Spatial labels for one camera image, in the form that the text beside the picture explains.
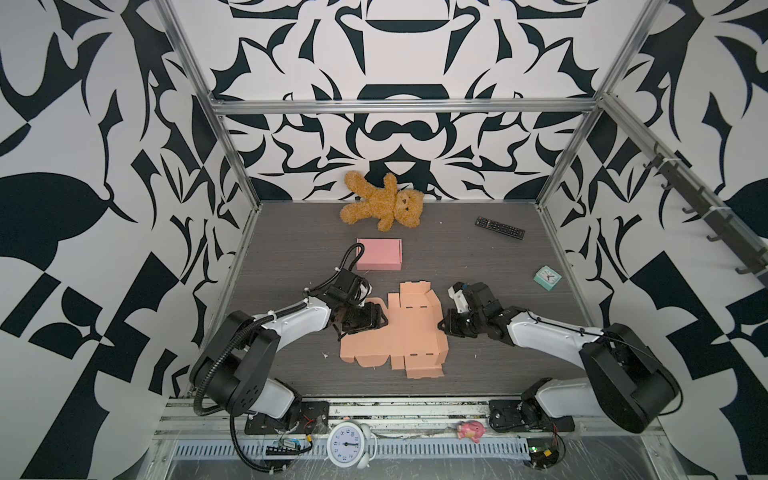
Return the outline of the peach cardboard box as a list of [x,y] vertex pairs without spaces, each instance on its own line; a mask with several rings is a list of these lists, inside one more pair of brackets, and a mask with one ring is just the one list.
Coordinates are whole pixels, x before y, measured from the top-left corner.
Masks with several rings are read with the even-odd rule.
[[364,368],[389,363],[409,379],[441,377],[449,344],[446,334],[438,329],[442,308],[431,283],[402,282],[397,293],[368,302],[382,308],[388,324],[343,338],[340,359]]

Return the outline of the pink cardboard box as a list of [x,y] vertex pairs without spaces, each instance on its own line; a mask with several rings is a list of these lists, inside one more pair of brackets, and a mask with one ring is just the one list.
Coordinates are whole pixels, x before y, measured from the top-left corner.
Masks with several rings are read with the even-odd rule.
[[359,238],[364,253],[355,268],[361,271],[400,271],[403,262],[401,239]]

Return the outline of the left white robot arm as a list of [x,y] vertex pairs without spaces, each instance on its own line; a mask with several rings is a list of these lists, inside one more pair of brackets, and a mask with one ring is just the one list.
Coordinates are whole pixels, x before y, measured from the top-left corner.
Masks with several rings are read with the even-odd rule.
[[194,414],[226,413],[235,453],[251,470],[277,474],[288,465],[250,458],[238,441],[236,419],[263,414],[288,430],[300,421],[302,396],[269,376],[279,350],[328,327],[342,340],[388,325],[383,308],[367,300],[370,283],[353,272],[364,253],[362,243],[351,245],[331,277],[306,288],[303,298],[292,305],[260,315],[228,314],[192,367]]

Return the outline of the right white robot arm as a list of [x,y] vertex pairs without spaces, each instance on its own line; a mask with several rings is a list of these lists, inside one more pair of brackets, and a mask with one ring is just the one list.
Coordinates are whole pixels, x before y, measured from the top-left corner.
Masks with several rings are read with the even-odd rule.
[[448,290],[454,305],[438,327],[448,336],[481,334],[512,347],[546,353],[581,368],[581,379],[545,377],[517,401],[490,403],[497,432],[571,432],[575,418],[607,418],[641,433],[682,391],[672,373],[628,326],[584,327],[505,307],[484,283],[458,282]]

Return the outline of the small teal alarm clock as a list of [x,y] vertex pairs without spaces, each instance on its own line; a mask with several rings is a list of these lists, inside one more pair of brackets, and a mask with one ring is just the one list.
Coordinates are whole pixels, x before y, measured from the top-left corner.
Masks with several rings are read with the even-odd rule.
[[534,275],[534,282],[547,291],[552,291],[561,279],[562,275],[547,265],[542,266]]

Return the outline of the black remote control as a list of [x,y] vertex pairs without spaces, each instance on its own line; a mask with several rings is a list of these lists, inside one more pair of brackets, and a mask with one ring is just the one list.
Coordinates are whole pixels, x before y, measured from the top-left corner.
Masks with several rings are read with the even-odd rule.
[[495,220],[490,220],[485,217],[478,217],[475,220],[475,225],[481,229],[488,230],[515,240],[522,241],[525,236],[523,229],[510,226]]

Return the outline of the small pink toy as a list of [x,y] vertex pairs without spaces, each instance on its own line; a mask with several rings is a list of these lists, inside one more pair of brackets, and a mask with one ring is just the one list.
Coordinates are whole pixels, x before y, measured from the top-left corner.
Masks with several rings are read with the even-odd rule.
[[472,420],[460,422],[456,431],[458,439],[468,439],[478,444],[485,435],[486,428],[481,422]]

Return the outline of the white round alarm clock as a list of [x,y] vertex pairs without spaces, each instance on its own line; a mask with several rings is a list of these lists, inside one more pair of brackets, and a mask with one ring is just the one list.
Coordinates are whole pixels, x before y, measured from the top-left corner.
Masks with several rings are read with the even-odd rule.
[[378,437],[368,425],[345,420],[330,431],[326,450],[339,468],[366,469],[377,455]]

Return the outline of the brown teddy bear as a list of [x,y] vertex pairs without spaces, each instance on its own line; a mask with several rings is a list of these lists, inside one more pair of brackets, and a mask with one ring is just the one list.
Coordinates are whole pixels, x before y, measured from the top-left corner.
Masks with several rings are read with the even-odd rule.
[[344,206],[340,211],[341,220],[353,225],[361,220],[376,219],[377,230],[388,232],[395,222],[417,228],[424,210],[424,193],[413,190],[399,190],[397,178],[392,173],[384,176],[384,186],[379,188],[369,183],[357,171],[350,171],[344,177],[347,188],[360,198],[356,203]]

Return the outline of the green circuit board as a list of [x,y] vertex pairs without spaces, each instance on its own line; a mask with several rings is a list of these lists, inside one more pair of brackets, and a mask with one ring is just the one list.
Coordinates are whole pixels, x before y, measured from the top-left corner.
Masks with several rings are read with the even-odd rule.
[[530,444],[528,459],[524,464],[538,471],[548,470],[557,465],[563,458],[560,448],[550,444]]

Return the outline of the grey wall hook rail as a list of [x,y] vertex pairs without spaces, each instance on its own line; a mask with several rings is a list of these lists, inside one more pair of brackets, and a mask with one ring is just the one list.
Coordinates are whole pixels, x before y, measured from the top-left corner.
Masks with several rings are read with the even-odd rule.
[[675,192],[686,203],[685,215],[704,221],[711,233],[709,242],[724,243],[741,261],[735,268],[738,275],[755,277],[767,288],[767,245],[758,237],[736,211],[715,194],[685,162],[666,152],[656,141],[653,158],[644,169],[654,170],[663,179],[662,190]]

